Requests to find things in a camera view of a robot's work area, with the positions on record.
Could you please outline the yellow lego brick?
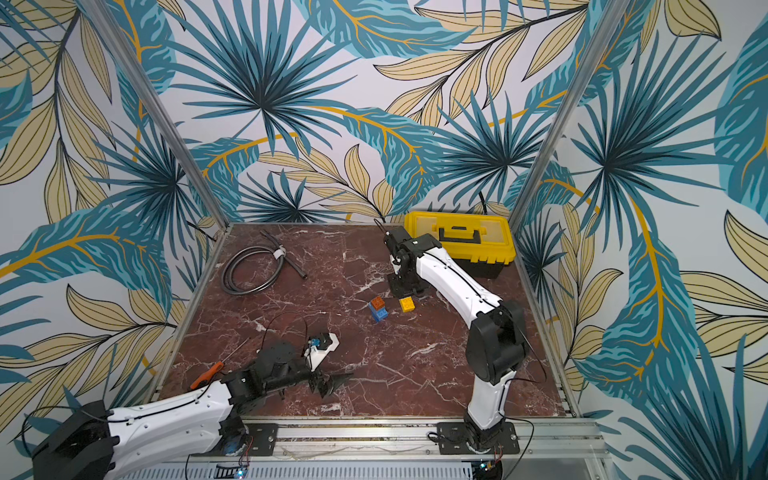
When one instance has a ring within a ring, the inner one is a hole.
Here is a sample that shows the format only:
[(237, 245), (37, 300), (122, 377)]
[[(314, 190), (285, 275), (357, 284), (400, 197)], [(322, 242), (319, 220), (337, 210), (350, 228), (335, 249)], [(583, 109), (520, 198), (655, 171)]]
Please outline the yellow lego brick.
[(401, 298), (399, 304), (403, 313), (409, 313), (415, 310), (414, 300), (410, 296)]

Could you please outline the orange lego brick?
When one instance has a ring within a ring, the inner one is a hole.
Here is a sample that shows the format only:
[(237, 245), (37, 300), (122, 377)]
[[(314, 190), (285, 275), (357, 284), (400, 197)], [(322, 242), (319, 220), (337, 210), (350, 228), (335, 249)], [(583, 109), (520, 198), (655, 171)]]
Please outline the orange lego brick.
[(385, 301), (384, 301), (384, 300), (383, 300), (381, 297), (379, 297), (379, 296), (375, 297), (375, 298), (374, 298), (374, 299), (373, 299), (373, 300), (370, 302), (370, 304), (371, 304), (371, 306), (372, 306), (372, 307), (373, 307), (375, 310), (381, 310), (381, 309), (384, 309), (384, 308), (385, 308)]

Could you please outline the long light blue lego brick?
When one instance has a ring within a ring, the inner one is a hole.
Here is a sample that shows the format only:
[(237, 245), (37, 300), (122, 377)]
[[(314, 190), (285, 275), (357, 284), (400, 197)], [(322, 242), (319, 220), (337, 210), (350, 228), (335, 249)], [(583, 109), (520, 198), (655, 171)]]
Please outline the long light blue lego brick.
[(376, 308), (373, 304), (368, 304), (368, 307), (375, 323), (379, 323), (389, 316), (389, 312), (385, 307)]

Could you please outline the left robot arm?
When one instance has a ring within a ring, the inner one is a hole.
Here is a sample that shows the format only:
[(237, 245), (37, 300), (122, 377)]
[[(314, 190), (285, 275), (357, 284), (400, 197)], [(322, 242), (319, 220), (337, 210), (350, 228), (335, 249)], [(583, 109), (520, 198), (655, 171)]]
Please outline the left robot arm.
[(275, 393), (307, 384), (327, 397), (347, 375), (320, 369), (340, 344), (311, 337), (303, 352), (287, 342), (262, 349), (246, 367), (187, 393), (132, 407), (94, 401), (71, 415), (30, 453), (36, 479), (118, 479), (174, 458), (243, 453), (255, 435), (242, 417)]

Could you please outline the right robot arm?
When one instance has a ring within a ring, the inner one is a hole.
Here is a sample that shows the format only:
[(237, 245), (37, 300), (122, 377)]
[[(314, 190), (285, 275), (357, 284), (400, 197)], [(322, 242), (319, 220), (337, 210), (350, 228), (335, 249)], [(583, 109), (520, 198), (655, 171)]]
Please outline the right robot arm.
[(478, 453), (500, 445), (509, 388), (530, 351), (522, 307), (480, 285), (429, 234), (413, 238), (398, 226), (384, 231), (384, 244), (394, 269), (388, 281), (395, 297), (422, 293), (430, 285), (466, 324), (465, 357), (474, 384), (463, 442)]

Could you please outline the yellow black toolbox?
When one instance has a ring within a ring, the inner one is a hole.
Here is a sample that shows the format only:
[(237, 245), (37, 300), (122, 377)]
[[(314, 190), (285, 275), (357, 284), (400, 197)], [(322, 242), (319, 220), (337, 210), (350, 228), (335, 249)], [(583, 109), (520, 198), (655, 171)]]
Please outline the yellow black toolbox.
[(495, 279), (517, 256), (508, 222), (500, 216), (411, 212), (404, 227), (414, 238), (434, 237), (473, 277)]

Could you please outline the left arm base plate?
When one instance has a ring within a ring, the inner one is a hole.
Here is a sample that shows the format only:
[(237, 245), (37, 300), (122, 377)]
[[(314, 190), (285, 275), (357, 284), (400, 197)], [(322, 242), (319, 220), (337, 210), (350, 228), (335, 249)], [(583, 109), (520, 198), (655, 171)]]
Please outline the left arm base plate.
[(276, 423), (246, 423), (225, 431), (211, 455), (231, 458), (273, 455), (279, 426)]

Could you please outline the orange handled screwdriver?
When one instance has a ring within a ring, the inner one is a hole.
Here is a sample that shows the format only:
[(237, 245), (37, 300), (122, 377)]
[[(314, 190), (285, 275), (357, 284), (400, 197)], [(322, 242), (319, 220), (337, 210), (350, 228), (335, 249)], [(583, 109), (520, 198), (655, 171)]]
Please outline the orange handled screwdriver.
[(234, 355), (236, 354), (244, 345), (246, 345), (249, 342), (249, 338), (246, 338), (243, 340), (232, 352), (227, 354), (224, 358), (217, 361), (213, 366), (211, 366), (207, 371), (200, 374), (190, 385), (189, 390), (196, 390), (198, 388), (201, 388), (203, 386), (207, 386), (211, 383), (213, 378), (223, 369), (226, 362)]

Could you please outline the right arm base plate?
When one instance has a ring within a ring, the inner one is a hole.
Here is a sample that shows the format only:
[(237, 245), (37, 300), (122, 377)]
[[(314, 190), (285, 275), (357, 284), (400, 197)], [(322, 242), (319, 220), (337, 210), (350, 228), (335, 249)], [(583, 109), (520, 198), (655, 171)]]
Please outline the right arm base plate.
[(486, 430), (467, 421), (440, 422), (427, 436), (441, 455), (507, 455), (521, 450), (514, 425), (505, 420)]

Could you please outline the aluminium front rail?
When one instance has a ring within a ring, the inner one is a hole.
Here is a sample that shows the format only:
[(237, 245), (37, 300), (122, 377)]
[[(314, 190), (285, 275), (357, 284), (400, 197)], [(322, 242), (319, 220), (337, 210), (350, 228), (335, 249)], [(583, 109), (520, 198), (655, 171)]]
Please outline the aluminium front rail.
[(456, 418), (251, 417), (243, 457), (180, 456), (135, 479), (616, 479), (595, 421), (513, 418), (476, 453)]

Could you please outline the right aluminium frame post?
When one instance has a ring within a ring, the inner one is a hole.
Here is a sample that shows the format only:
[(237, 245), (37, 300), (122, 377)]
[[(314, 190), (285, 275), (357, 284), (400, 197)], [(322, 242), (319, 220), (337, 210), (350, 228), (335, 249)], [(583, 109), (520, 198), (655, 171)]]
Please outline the right aluminium frame post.
[(551, 128), (529, 170), (526, 183), (517, 198), (515, 208), (510, 214), (509, 226), (513, 233), (516, 233), (521, 227), (528, 205), (536, 194), (537, 186), (546, 171), (547, 164), (550, 161), (552, 154), (555, 152), (556, 144), (561, 138), (567, 121), (569, 120), (570, 115), (576, 110), (592, 75), (595, 73), (598, 64), (600, 63), (603, 52), (609, 46), (612, 35), (618, 27), (628, 4), (628, 0), (621, 0), (609, 1), (606, 5), (600, 23), (597, 25), (594, 35), (587, 44), (584, 60), (580, 67), (574, 72), (569, 89), (557, 110)]

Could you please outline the aluminium frame post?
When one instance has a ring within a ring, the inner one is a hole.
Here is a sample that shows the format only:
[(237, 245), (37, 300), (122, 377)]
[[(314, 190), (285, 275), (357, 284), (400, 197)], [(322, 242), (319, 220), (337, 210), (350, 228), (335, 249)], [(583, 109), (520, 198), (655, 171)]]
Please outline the aluminium frame post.
[(116, 63), (129, 79), (138, 99), (144, 104), (156, 128), (163, 135), (177, 161), (186, 172), (190, 184), (197, 190), (208, 213), (214, 218), (220, 229), (227, 230), (230, 226), (227, 216), (221, 210), (218, 201), (206, 184), (201, 170), (194, 161), (171, 116), (164, 108), (144, 68), (136, 58), (136, 54), (131, 52), (128, 39), (119, 31), (118, 22), (109, 11), (107, 2), (85, 0), (81, 1), (80, 4), (94, 23), (97, 33), (113, 54)]
[(592, 75), (595, 73), (598, 64), (600, 63), (603, 52), (609, 46), (612, 35), (618, 27), (628, 4), (628, 0), (621, 0), (609, 1), (606, 5), (600, 23), (597, 25), (594, 35), (587, 44), (584, 60), (580, 67), (574, 72), (569, 89), (557, 110), (551, 128), (529, 170), (526, 183), (517, 198), (515, 208), (510, 214), (509, 226), (513, 233), (516, 233), (521, 227), (528, 205), (536, 194), (537, 186), (546, 171), (547, 164), (550, 161), (552, 154), (555, 152), (556, 144), (561, 138), (567, 121), (569, 120), (570, 115), (576, 110)]

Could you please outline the left aluminium frame post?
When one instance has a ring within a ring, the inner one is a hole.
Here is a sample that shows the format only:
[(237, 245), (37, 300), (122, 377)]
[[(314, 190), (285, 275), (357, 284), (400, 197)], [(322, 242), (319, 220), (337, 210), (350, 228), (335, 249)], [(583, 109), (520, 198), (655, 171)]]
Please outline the left aluminium frame post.
[(131, 52), (128, 39), (119, 31), (118, 22), (109, 11), (107, 2), (85, 0), (81, 1), (80, 4), (94, 23), (97, 33), (113, 54), (116, 63), (129, 79), (138, 99), (144, 104), (156, 128), (163, 135), (177, 161), (186, 172), (190, 184), (197, 190), (208, 213), (214, 218), (220, 229), (227, 230), (230, 226), (227, 216), (221, 210), (218, 201), (206, 184), (201, 170), (194, 161), (171, 116), (164, 108), (144, 68), (136, 58), (136, 54)]

